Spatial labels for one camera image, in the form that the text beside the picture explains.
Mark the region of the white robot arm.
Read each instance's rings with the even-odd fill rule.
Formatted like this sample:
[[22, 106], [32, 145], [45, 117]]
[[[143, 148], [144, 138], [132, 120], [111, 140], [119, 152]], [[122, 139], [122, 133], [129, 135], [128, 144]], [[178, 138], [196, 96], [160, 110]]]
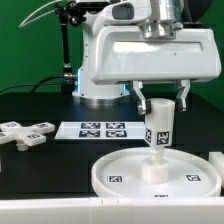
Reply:
[[193, 82], [221, 73], [210, 29], [183, 20], [188, 0], [73, 0], [71, 22], [83, 25], [84, 55], [74, 98], [92, 105], [111, 105], [126, 97], [138, 112], [151, 112], [145, 84], [173, 83], [178, 108], [186, 109]]

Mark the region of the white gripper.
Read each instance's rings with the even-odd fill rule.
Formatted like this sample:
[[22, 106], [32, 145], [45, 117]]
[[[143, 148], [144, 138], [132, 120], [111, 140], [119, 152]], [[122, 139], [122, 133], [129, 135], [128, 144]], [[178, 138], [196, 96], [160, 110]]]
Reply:
[[94, 38], [89, 69], [98, 85], [132, 81], [129, 92], [138, 113], [146, 115], [151, 113], [151, 101], [141, 91], [142, 82], [176, 81], [176, 108], [184, 112], [190, 81], [218, 77], [221, 61], [210, 29], [182, 29], [173, 40], [146, 40], [137, 26], [108, 26]]

